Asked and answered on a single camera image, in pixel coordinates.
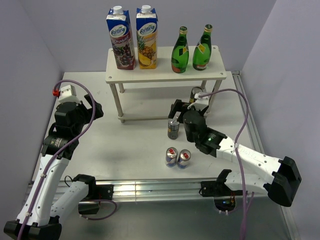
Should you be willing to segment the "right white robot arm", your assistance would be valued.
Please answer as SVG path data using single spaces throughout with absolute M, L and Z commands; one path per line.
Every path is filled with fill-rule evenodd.
M 177 99 L 170 107 L 168 118 L 179 113 L 178 122 L 184 125 L 188 142 L 205 155 L 241 166 L 255 173 L 242 180 L 241 175 L 224 169 L 216 180 L 216 189 L 222 195 L 231 191 L 240 191 L 245 183 L 249 192 L 266 193 L 275 203 L 290 207 L 302 182 L 296 162 L 285 156 L 283 159 L 271 157 L 237 144 L 229 136 L 209 128 L 204 117 L 208 109 L 207 100 L 196 100 L 193 103 Z

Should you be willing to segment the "green glass bottle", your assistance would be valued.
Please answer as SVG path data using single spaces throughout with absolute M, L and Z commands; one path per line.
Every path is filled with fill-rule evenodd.
M 197 71 L 203 71 L 207 68 L 212 54 L 212 31 L 213 26 L 206 24 L 203 34 L 197 43 L 192 58 L 192 66 Z
M 188 29 L 186 26 L 179 28 L 179 36 L 171 54 L 171 68 L 175 73 L 184 73 L 189 62 L 189 47 L 187 41 Z

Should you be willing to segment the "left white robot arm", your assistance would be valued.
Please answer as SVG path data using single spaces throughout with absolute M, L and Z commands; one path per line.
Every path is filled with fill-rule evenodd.
M 7 221 L 4 233 L 13 240 L 57 240 L 62 222 L 82 200 L 96 197 L 98 188 L 93 176 L 77 175 L 70 188 L 54 202 L 62 174 L 79 145 L 79 138 L 94 120 L 103 117 L 101 104 L 90 94 L 84 96 L 86 108 L 76 95 L 60 91 L 54 123 L 43 141 L 39 169 L 26 202 L 15 220 Z

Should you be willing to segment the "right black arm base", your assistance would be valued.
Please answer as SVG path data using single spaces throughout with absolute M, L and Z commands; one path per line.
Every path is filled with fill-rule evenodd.
M 227 176 L 232 171 L 224 169 L 216 180 L 200 182 L 198 193 L 204 198 L 213 198 L 214 206 L 219 214 L 229 215 L 237 210 L 236 196 L 243 194 L 242 190 L 231 190 L 226 185 Z

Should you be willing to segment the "dark can top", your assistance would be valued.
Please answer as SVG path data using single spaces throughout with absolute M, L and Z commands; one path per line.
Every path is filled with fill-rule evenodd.
M 167 136 L 171 140 L 176 140 L 178 138 L 179 129 L 180 129 L 180 122 L 178 121 L 180 113 L 175 113 L 173 118 L 168 119 L 167 125 Z

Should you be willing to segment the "dark can yellow label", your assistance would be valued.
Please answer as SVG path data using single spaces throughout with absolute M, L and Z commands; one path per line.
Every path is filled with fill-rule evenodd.
M 190 92 L 189 103 L 190 104 L 194 103 L 199 98 L 199 96 L 201 96 L 203 94 L 204 94 L 204 92 L 201 87 L 199 87 L 199 86 L 193 87 Z

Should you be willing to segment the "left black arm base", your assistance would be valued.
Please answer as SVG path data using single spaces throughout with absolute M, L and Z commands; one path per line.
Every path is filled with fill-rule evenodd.
M 102 202 L 95 202 L 93 200 L 112 200 L 113 192 L 113 184 L 96 185 L 93 194 L 86 196 L 78 203 L 78 213 L 81 215 L 96 215 L 102 208 Z

